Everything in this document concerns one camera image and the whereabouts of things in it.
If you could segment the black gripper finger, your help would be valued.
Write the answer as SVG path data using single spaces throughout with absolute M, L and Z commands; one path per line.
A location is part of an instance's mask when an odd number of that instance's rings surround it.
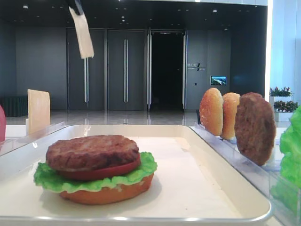
M 67 0 L 67 4 L 77 15 L 83 14 L 83 9 L 80 0 Z

